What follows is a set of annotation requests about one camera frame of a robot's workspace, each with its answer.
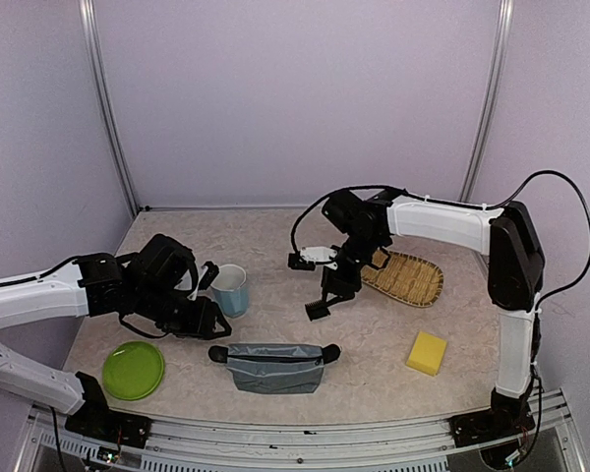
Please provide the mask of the grey zipper pouch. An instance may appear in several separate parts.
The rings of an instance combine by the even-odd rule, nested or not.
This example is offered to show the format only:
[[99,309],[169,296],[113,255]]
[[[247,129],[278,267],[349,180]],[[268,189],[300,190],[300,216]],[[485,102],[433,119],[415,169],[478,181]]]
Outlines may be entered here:
[[255,394],[314,393],[325,366],[336,362],[341,349],[336,344],[254,344],[211,346],[209,359],[229,371],[236,388]]

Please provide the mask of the yellow sponge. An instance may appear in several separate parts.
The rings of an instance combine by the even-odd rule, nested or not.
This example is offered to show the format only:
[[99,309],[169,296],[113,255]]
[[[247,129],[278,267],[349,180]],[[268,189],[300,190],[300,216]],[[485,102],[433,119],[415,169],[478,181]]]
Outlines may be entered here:
[[406,361],[406,366],[434,377],[440,370],[446,347],[446,340],[419,331]]

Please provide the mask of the black clipper comb guard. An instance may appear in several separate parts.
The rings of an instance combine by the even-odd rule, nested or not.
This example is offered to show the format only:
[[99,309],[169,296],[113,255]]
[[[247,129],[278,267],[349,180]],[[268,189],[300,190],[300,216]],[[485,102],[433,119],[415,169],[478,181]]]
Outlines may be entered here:
[[305,305],[306,314],[311,322],[320,320],[330,315],[327,302],[318,300]]

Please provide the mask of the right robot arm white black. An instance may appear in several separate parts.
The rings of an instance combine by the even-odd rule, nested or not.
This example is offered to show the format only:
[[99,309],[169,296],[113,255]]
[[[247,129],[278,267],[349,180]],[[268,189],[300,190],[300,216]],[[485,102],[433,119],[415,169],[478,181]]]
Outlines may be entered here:
[[324,269],[322,298],[306,306],[312,321],[355,297],[362,268],[376,268],[375,252],[385,250],[395,236],[452,244],[488,257],[488,294],[501,311],[500,360],[483,426],[492,436],[506,435],[521,420],[539,350],[536,319],[545,257],[526,206],[437,203],[384,187],[367,199],[352,189],[333,191],[322,214],[347,238],[325,250],[318,262]]

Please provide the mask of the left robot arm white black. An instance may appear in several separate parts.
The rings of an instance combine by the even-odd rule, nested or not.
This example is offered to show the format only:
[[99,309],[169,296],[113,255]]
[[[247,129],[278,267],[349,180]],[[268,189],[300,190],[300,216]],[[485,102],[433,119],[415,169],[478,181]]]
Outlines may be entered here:
[[[161,336],[214,340],[232,328],[204,292],[218,275],[198,266],[191,249],[157,234],[138,252],[74,256],[40,273],[0,279],[0,330],[60,318],[115,313],[150,320]],[[0,389],[44,404],[100,438],[118,427],[96,378],[55,370],[0,342]]]

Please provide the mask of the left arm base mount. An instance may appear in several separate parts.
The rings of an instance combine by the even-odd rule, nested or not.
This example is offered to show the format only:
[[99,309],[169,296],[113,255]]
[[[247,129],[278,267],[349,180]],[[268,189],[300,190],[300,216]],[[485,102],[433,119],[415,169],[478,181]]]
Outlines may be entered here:
[[143,449],[152,420],[116,410],[78,412],[67,418],[65,429],[84,437]]

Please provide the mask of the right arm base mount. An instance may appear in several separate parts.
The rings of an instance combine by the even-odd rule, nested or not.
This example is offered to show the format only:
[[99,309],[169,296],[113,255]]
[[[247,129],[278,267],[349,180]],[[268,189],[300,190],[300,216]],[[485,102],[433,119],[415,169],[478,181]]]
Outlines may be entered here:
[[504,410],[485,409],[452,416],[448,423],[456,447],[488,443],[536,427],[529,408],[518,419],[513,419]]

